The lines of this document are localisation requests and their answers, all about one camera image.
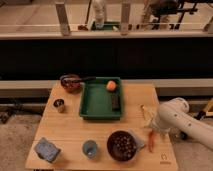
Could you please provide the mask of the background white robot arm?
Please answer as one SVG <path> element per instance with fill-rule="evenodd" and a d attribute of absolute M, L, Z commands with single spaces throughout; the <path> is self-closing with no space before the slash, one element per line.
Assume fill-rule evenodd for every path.
<path fill-rule="evenodd" d="M 95 26 L 102 29 L 107 20 L 106 0 L 93 0 L 93 9 L 95 12 Z"/>

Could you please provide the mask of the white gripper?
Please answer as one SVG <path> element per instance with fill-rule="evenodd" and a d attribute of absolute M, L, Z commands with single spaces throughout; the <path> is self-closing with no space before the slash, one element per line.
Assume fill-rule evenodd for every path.
<path fill-rule="evenodd" d="M 170 125 L 159 116 L 152 118 L 150 127 L 161 134 L 167 134 L 170 131 Z"/>

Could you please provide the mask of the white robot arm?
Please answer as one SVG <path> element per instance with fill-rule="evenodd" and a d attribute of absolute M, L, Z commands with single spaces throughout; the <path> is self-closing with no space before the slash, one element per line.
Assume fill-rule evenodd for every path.
<path fill-rule="evenodd" d="M 174 98 L 160 104 L 149 126 L 162 134 L 176 127 L 213 151 L 213 126 L 188 115 L 189 103 L 183 98 Z"/>

